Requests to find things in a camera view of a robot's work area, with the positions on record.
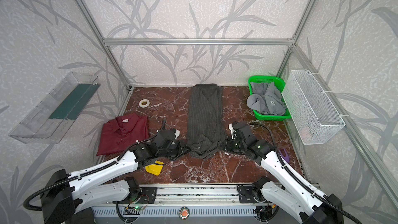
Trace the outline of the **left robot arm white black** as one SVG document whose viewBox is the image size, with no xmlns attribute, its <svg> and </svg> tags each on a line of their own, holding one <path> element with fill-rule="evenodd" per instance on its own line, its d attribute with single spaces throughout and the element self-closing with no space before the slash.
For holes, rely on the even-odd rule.
<svg viewBox="0 0 398 224">
<path fill-rule="evenodd" d="M 157 164 L 159 158 L 175 161 L 189 153 L 191 149 L 178 137 L 178 130 L 163 125 L 154 136 L 136 141 L 116 158 L 72 173 L 57 171 L 43 189 L 25 199 L 23 207 L 41 211 L 46 224 L 61 224 L 98 204 L 135 202 L 143 195 L 138 182 L 133 177 L 115 178 Z"/>
</svg>

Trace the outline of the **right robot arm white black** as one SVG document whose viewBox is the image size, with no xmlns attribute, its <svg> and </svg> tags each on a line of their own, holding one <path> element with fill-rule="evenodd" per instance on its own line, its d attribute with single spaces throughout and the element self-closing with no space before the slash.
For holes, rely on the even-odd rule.
<svg viewBox="0 0 398 224">
<path fill-rule="evenodd" d="M 337 196 L 326 195 L 282 158 L 272 131 L 269 131 L 271 141 L 268 142 L 257 139 L 252 126 L 253 123 L 230 123 L 231 137 L 227 140 L 226 150 L 255 161 L 284 187 L 281 189 L 271 179 L 261 177 L 252 185 L 257 201 L 276 204 L 301 224 L 342 224 L 345 218 L 360 223 L 359 219 L 343 210 Z"/>
</svg>

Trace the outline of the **dark grey striped shirt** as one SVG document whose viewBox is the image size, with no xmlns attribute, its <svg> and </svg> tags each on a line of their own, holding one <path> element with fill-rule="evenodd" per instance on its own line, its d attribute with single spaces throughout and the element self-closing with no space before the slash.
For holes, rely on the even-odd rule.
<svg viewBox="0 0 398 224">
<path fill-rule="evenodd" d="M 187 146 L 193 158 L 208 159 L 227 139 L 223 118 L 223 87 L 217 84 L 197 84 L 191 88 Z"/>
</svg>

